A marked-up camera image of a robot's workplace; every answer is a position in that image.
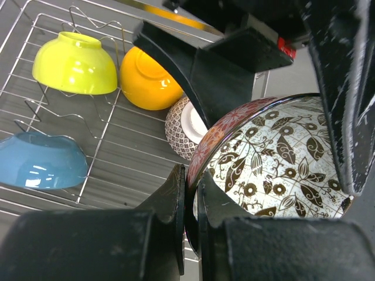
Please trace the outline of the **lime green bowl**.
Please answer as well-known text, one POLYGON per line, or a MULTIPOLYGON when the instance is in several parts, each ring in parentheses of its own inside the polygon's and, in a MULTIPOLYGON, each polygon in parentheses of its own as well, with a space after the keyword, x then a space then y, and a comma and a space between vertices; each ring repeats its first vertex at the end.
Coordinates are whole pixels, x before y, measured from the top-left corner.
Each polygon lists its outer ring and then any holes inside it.
POLYGON ((73 94, 109 94, 118 84, 115 63, 101 41, 65 31, 37 51, 32 76, 43 85, 73 94))

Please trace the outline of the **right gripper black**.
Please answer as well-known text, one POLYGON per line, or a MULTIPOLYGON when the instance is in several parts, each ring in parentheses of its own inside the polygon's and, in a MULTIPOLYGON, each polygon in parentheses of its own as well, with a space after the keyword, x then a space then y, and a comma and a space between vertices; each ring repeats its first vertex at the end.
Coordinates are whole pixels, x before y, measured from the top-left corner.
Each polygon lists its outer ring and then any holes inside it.
POLYGON ((163 5, 172 11, 182 8, 224 35, 205 50, 143 21, 132 36, 133 44, 181 86, 206 128, 251 101, 253 73, 290 66, 296 51, 309 43, 295 1, 164 1, 163 5))

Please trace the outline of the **orange yellow bowl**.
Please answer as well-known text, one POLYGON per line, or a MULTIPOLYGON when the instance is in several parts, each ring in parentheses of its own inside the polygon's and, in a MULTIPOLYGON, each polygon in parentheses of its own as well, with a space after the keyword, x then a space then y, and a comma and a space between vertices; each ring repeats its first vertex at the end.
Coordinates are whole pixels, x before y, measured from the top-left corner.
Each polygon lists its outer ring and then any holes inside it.
POLYGON ((130 103, 148 111, 167 109, 183 95, 175 79, 156 60, 135 46, 122 60, 120 85, 130 103))

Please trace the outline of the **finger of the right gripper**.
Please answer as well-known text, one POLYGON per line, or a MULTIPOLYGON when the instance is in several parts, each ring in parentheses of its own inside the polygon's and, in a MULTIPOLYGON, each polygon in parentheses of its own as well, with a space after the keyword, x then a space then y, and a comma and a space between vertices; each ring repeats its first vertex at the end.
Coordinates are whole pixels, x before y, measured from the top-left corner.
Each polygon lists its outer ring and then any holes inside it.
POLYGON ((374 1, 302 1, 342 190, 374 185, 374 1))

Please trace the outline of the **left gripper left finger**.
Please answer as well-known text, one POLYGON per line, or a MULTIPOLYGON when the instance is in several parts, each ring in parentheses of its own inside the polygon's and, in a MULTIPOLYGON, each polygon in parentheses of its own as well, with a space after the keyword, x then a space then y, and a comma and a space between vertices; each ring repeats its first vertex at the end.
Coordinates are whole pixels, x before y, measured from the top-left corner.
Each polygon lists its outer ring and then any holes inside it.
POLYGON ((185 167, 133 209, 36 211, 1 244, 2 280, 179 280, 185 167))

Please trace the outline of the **blue bowl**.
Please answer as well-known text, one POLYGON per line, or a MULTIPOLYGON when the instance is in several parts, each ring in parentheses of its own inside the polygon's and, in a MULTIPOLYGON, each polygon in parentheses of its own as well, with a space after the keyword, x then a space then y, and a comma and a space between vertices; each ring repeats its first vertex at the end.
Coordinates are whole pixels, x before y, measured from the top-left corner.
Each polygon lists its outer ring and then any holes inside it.
POLYGON ((79 145, 65 136, 20 132, 1 140, 1 183, 58 190, 85 181, 88 163, 79 145))

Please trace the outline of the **patterned beige upturned bowl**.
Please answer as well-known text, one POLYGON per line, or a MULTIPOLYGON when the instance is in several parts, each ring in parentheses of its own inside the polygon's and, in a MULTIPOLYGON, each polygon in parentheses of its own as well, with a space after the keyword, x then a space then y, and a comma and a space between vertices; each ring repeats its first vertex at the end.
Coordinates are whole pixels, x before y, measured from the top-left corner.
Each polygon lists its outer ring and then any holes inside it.
POLYGON ((191 160, 207 131, 206 125, 188 97, 181 98, 166 116, 166 139, 171 148, 186 160, 191 160))

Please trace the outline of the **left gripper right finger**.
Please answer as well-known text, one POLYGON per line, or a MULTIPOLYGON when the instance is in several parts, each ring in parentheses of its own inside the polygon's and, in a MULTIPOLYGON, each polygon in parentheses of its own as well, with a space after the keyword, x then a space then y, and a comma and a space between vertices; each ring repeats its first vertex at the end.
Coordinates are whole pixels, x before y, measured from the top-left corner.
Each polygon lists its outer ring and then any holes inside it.
POLYGON ((252 216, 209 172, 197 201, 201 280, 374 279, 374 251, 355 224, 252 216))

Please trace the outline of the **black white patterned bowl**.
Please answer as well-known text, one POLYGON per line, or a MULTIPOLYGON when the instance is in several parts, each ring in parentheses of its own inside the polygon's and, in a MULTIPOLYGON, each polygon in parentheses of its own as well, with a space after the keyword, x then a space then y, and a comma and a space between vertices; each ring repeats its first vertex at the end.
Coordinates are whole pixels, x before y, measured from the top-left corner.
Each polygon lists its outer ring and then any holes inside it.
POLYGON ((342 191, 317 93, 251 101, 217 121, 198 144, 186 179, 186 235, 198 248, 197 185, 209 172, 252 215, 340 218, 342 191))

